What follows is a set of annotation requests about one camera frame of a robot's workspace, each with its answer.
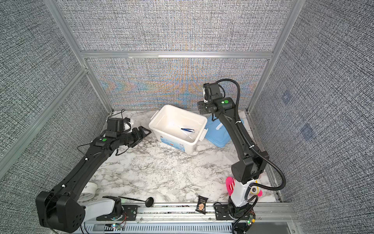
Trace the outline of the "white plastic storage bin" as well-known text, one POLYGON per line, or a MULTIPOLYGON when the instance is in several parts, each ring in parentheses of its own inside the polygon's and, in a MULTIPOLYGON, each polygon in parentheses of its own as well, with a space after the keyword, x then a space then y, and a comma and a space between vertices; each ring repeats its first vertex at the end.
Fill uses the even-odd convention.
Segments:
POLYGON ((207 118, 202 115, 165 105, 151 117, 149 128, 160 142, 191 155, 195 152, 197 143, 205 138, 206 124, 207 118), (197 133, 196 140, 185 141, 181 128, 194 129, 197 133))

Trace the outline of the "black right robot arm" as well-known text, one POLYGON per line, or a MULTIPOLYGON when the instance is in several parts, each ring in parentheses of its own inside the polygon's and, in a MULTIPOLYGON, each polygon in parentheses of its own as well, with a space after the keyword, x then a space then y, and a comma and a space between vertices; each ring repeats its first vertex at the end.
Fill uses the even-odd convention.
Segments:
POLYGON ((281 169, 270 161, 266 151, 261 151, 249 136, 239 116, 240 86, 232 79, 221 79, 203 85, 203 101, 198 102, 200 114, 211 114, 212 119, 219 120, 227 130, 237 152, 238 162, 231 166, 233 174, 232 193, 228 199, 228 214, 235 220, 231 231, 234 234, 245 234, 255 221, 254 207, 259 195, 251 195, 250 190, 261 188, 279 191, 286 186, 286 177, 281 169), (237 87, 237 96, 233 100, 226 96, 222 82, 231 82, 237 87), (281 184, 270 187, 256 180, 269 165, 281 178, 281 184))

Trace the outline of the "blue plastic tweezers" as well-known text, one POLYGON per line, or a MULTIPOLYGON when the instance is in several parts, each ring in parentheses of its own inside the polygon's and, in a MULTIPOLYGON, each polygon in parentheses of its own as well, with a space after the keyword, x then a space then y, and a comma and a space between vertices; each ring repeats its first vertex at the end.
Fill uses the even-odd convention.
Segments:
POLYGON ((189 129, 189 128, 181 128, 182 131, 189 132, 189 133, 194 133, 194 129, 189 129))

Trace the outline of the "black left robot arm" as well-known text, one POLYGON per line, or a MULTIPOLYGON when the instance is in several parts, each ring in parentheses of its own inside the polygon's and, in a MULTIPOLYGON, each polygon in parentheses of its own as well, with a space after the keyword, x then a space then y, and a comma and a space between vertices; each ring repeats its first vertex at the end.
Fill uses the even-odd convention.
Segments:
POLYGON ((151 130, 143 126, 132 127, 129 118, 107 119, 106 130, 89 144, 71 172, 49 192, 42 191, 36 197, 40 225, 67 233, 80 228, 86 208, 78 199, 94 173, 120 146, 133 148, 150 134, 151 130))

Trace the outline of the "blue plastic bin lid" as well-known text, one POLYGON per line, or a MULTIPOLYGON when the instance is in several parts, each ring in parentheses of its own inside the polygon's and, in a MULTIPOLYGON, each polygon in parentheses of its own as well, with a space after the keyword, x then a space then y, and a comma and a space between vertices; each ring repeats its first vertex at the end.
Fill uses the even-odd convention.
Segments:
POLYGON ((224 148, 231 141, 228 131, 219 120, 208 118, 205 129, 205 138, 217 147, 224 148))

